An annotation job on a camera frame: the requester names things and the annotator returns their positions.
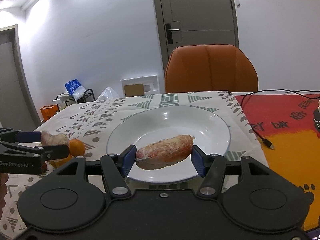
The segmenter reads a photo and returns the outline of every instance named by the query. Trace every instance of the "blue gripper pad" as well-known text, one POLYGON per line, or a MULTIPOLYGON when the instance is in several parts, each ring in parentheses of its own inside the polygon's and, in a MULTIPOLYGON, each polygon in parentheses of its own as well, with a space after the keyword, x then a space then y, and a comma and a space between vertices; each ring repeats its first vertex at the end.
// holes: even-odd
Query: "blue gripper pad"
POLYGON ((122 167, 121 167, 121 176, 124 178, 128 175, 129 171, 131 170, 132 166, 134 165, 134 162, 136 160, 136 152, 137 147, 135 145, 130 145, 124 153, 128 151, 128 153, 125 154, 123 161, 122 161, 122 167))
POLYGON ((41 132, 18 132, 16 140, 23 142, 41 142, 41 132))
POLYGON ((202 178, 205 177, 206 172, 205 172, 204 160, 194 147, 192 147, 192 151, 191 151, 191 161, 197 173, 199 174, 199 176, 202 178))

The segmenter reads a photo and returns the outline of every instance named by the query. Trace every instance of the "doorway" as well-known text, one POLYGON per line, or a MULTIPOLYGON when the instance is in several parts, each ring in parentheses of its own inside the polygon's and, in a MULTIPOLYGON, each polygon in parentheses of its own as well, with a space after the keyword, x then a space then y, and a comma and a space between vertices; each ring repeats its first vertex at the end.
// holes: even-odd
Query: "doorway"
POLYGON ((0 123, 23 131, 41 123, 22 67, 18 25, 0 29, 0 123))
POLYGON ((234 0, 154 0, 164 72, 176 47, 239 46, 234 0))

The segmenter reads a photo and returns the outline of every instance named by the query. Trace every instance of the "door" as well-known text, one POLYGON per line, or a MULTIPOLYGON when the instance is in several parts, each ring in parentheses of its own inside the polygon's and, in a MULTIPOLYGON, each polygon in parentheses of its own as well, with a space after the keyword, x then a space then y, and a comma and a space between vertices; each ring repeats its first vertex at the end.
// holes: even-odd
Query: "door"
POLYGON ((236 45, 233 0, 160 1, 161 7, 155 7, 156 13, 157 8, 162 10, 168 56, 176 47, 185 45, 236 45))
POLYGON ((36 128, 21 91, 13 57, 12 36, 0 33, 0 122, 3 127, 36 128))

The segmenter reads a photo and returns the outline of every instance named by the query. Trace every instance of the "table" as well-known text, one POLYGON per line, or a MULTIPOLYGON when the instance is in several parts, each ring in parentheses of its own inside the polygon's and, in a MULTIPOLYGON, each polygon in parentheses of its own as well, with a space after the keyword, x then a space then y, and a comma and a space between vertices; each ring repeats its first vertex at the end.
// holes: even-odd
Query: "table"
MULTIPOLYGON (((319 94, 307 95, 317 97, 319 94)), ((241 102, 243 96, 237 93, 241 102)), ((275 150, 262 145, 269 167, 301 188, 310 200, 305 231, 320 221, 320 113, 318 100, 284 92, 247 96, 244 112, 254 129, 270 140, 275 150)))
MULTIPOLYGON (((53 116, 37 130, 48 130, 51 134, 65 133, 70 139, 80 139, 86 147, 86 160, 93 161, 105 155, 108 138, 121 122, 148 109, 178 105, 206 109, 219 115, 227 123, 231 133, 231 143, 226 154, 229 160, 236 161, 241 156, 248 155, 264 165, 268 165, 260 143, 253 133, 240 104, 227 91, 157 94, 71 105, 53 116)), ((17 211, 16 203, 19 196, 26 188, 39 181, 52 170, 53 167, 48 165, 48 171, 45 174, 9 175, 8 194, 5 197, 7 204, 0 220, 0 231, 7 238, 14 238, 26 229, 17 211)), ((99 177, 90 177, 89 181, 104 191, 99 177)), ((199 186, 200 181, 200 178, 196 178, 172 185, 150 185, 126 179, 132 190, 135 188, 192 188, 199 186)), ((228 176, 225 179, 223 190, 236 183, 237 176, 228 176)))

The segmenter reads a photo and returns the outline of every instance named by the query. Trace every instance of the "white plate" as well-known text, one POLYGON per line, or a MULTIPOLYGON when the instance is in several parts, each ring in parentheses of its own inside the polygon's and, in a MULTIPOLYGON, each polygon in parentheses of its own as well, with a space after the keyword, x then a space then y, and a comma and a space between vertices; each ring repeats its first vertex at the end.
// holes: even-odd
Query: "white plate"
MULTIPOLYGON (((227 124, 216 114, 190 106, 166 106, 150 109, 122 122, 110 135, 107 154, 121 154, 130 144, 137 149, 181 134, 195 137, 206 154, 225 155, 230 143, 227 124)), ((190 156, 172 166, 146 171, 133 165, 128 177, 156 184, 170 184, 197 176, 190 156)))

